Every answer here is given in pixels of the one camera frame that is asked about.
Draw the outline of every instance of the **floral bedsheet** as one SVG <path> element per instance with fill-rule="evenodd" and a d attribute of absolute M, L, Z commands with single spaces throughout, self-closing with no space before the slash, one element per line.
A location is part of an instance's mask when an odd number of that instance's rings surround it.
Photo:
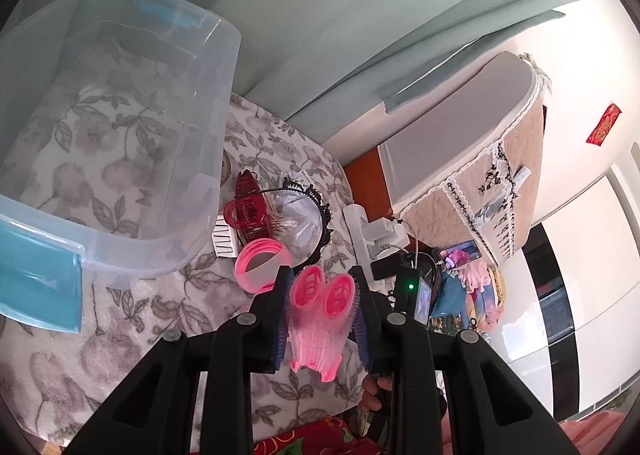
<path fill-rule="evenodd" d="M 225 150 L 231 180 L 220 207 L 233 194 L 241 169 L 275 183 L 282 170 L 306 170 L 330 203 L 332 240 L 321 265 L 331 276 L 355 264 L 342 208 L 351 190 L 340 165 L 318 144 L 286 122 L 232 95 Z M 178 273 L 138 280 L 126 291 L 86 284 L 80 334 L 19 324 L 0 315 L 0 395 L 30 433 L 66 445 L 111 390 L 169 327 L 187 335 L 215 330 L 252 297 L 234 281 L 233 259 L 217 258 L 207 245 Z M 254 439 L 316 421 L 356 405 L 364 371 L 356 346 L 348 342 L 336 379 L 321 383 L 316 372 L 288 365 L 274 375 L 252 376 Z M 192 448 L 198 444 L 204 376 L 198 391 Z"/>

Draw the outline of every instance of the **small screen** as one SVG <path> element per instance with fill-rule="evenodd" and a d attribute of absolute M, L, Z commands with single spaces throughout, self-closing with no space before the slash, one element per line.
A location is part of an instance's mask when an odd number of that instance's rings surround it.
<path fill-rule="evenodd" d="M 424 280 L 418 285 L 418 298 L 415 302 L 414 319 L 426 325 L 429 322 L 429 307 L 431 304 L 431 287 Z"/>
<path fill-rule="evenodd" d="M 440 258 L 442 258 L 447 271 L 462 267 L 465 263 L 477 260 L 480 256 L 478 245 L 473 240 L 440 250 Z"/>

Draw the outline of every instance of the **pink fabric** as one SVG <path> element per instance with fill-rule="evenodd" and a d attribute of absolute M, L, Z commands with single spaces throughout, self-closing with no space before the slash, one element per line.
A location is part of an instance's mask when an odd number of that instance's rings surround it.
<path fill-rule="evenodd" d="M 476 318 L 476 326 L 481 332 L 491 332 L 498 324 L 498 320 L 502 316 L 502 307 L 495 305 L 494 291 L 480 292 L 479 289 L 473 291 L 470 295 L 474 303 L 474 317 Z"/>
<path fill-rule="evenodd" d="M 491 284 L 491 277 L 487 271 L 486 262 L 482 258 L 463 265 L 458 270 L 458 277 L 469 294 L 476 289 L 482 292 L 484 291 L 485 285 Z"/>
<path fill-rule="evenodd" d="M 462 251 L 462 249 L 456 249 L 449 253 L 449 259 L 451 259 L 454 265 L 460 265 L 461 263 L 468 261 L 469 253 Z"/>
<path fill-rule="evenodd" d="M 580 455 L 598 455 L 609 443 L 624 418 L 623 413 L 600 411 L 582 421 L 563 422 L 560 428 L 578 448 Z M 453 455 L 448 413 L 442 419 L 442 446 L 443 455 Z"/>

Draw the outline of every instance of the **pink hair roller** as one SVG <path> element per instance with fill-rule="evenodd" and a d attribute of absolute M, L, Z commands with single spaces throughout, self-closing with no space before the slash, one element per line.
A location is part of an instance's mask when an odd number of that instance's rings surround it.
<path fill-rule="evenodd" d="M 358 303 L 349 275 L 338 275 L 326 284 L 317 265 L 298 275 L 287 308 L 294 371 L 309 367 L 321 374 L 322 382 L 334 380 Z"/>
<path fill-rule="evenodd" d="M 245 291 L 260 294 L 273 289 L 282 265 L 291 266 L 289 249 L 273 239 L 257 239 L 244 246 L 238 255 L 234 274 Z"/>
<path fill-rule="evenodd" d="M 287 328 L 293 351 L 291 368 L 315 367 L 324 334 L 321 329 L 324 272 L 317 265 L 305 267 L 289 291 Z"/>

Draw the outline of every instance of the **human hand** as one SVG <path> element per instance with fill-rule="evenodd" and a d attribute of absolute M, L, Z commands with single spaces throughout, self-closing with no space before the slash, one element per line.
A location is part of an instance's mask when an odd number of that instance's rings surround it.
<path fill-rule="evenodd" d="M 380 403 L 380 400 L 376 397 L 378 389 L 391 390 L 391 377 L 385 375 L 379 377 L 376 381 L 371 374 L 367 374 L 362 380 L 362 388 L 364 388 L 364 393 L 358 405 L 360 410 L 362 412 L 378 411 L 382 408 L 382 403 Z"/>

